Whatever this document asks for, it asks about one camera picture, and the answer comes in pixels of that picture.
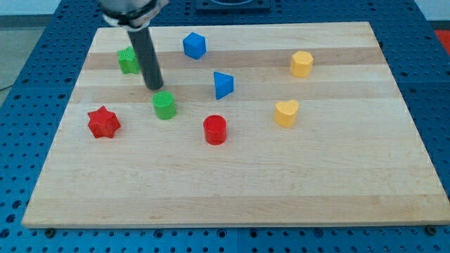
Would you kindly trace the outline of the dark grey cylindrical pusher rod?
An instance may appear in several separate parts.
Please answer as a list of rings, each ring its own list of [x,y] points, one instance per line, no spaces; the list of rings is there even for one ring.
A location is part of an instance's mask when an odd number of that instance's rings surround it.
[[[127,32],[127,34],[141,68],[146,87],[152,91],[161,89],[164,82],[148,28]]]

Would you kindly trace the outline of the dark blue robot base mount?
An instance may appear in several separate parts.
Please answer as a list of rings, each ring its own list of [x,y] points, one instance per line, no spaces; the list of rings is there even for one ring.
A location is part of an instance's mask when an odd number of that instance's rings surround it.
[[[212,11],[268,11],[270,0],[195,0],[195,10],[200,12]]]

